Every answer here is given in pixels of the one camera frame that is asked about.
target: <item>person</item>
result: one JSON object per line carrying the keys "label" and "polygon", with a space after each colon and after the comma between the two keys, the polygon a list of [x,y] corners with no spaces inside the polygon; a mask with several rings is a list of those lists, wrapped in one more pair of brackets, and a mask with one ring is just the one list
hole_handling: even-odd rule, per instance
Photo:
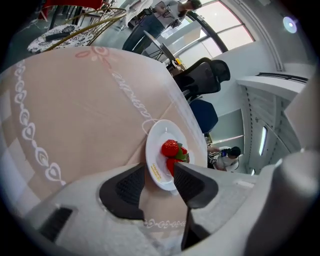
{"label": "person", "polygon": [[167,27],[179,25],[188,11],[196,10],[201,6],[200,0],[188,0],[186,3],[173,0],[161,1],[154,7],[154,14],[146,16],[139,25],[135,26],[122,49],[141,54],[151,44],[144,31],[157,38]]}
{"label": "person", "polygon": [[226,156],[219,154],[217,156],[216,162],[208,161],[208,168],[220,170],[220,171],[234,171],[239,166],[238,157],[241,155],[241,150],[239,147],[208,147],[208,153],[220,153],[222,150],[227,150]]}
{"label": "person", "polygon": [[138,15],[142,10],[148,9],[153,3],[153,0],[125,0],[120,8],[126,9],[126,16],[120,19],[118,28],[120,30],[128,28],[128,23],[132,18]]}

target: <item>floor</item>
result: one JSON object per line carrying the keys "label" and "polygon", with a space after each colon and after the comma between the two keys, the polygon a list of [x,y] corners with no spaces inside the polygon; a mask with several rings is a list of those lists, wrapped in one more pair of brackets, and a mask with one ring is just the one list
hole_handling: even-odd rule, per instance
{"label": "floor", "polygon": [[[16,32],[10,42],[6,58],[2,66],[0,66],[0,73],[18,61],[33,55],[33,53],[27,51],[27,47],[34,39],[48,30],[52,14],[53,12],[51,11],[48,16],[48,22],[42,19],[35,20],[33,23],[22,27],[20,31]],[[55,24],[62,24],[65,18],[65,15],[58,16]],[[82,27],[86,26],[86,22],[89,22],[89,20],[85,20]],[[120,31],[119,28],[117,28],[117,23],[115,23],[101,34],[92,45],[121,49],[130,33],[131,29],[127,28]]]}

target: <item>red strawberry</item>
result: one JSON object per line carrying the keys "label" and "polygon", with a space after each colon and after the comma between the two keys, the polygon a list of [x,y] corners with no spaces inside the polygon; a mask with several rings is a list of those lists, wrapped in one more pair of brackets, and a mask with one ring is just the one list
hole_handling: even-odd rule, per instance
{"label": "red strawberry", "polygon": [[168,168],[172,176],[174,176],[174,165],[177,162],[183,162],[183,161],[180,159],[174,159],[174,158],[168,158],[166,160],[166,167]]}
{"label": "red strawberry", "polygon": [[164,156],[170,158],[174,157],[179,151],[178,143],[173,139],[168,139],[163,143],[161,147],[161,152]]}
{"label": "red strawberry", "polygon": [[181,147],[181,149],[182,149],[182,154],[187,154],[188,153],[188,150],[186,150],[183,146]]}

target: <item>white embroidered pattern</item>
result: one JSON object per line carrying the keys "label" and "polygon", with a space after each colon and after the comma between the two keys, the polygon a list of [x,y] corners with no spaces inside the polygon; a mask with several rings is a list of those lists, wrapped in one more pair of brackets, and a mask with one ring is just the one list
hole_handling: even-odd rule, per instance
{"label": "white embroidered pattern", "polygon": [[25,108],[24,100],[27,96],[27,91],[24,89],[25,82],[23,81],[22,74],[26,70],[24,65],[25,60],[22,60],[16,64],[17,69],[14,72],[14,75],[17,77],[17,83],[15,84],[16,95],[14,97],[14,102],[20,106],[19,121],[20,124],[24,126],[22,129],[22,137],[26,141],[30,141],[31,145],[34,148],[35,159],[45,168],[44,174],[49,181],[60,182],[61,185],[65,185],[66,182],[61,179],[61,170],[59,165],[56,162],[49,162],[49,157],[47,152],[37,145],[37,142],[34,140],[36,134],[36,125],[33,122],[29,122],[30,113]]}
{"label": "white embroidered pattern", "polygon": [[167,221],[160,221],[159,223],[156,223],[156,221],[151,218],[149,221],[144,221],[144,226],[147,228],[147,229],[150,229],[152,227],[158,227],[160,229],[166,229],[168,227],[171,227],[171,228],[178,228],[178,227],[184,227],[186,225],[186,222],[185,221],[174,221],[174,222],[170,222],[169,220]]}

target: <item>blue chair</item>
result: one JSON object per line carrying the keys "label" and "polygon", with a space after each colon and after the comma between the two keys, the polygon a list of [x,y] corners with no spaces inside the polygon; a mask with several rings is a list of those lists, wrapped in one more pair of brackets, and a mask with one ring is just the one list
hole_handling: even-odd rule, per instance
{"label": "blue chair", "polygon": [[209,133],[218,122],[218,116],[214,106],[202,99],[195,99],[190,103],[190,108],[202,133]]}

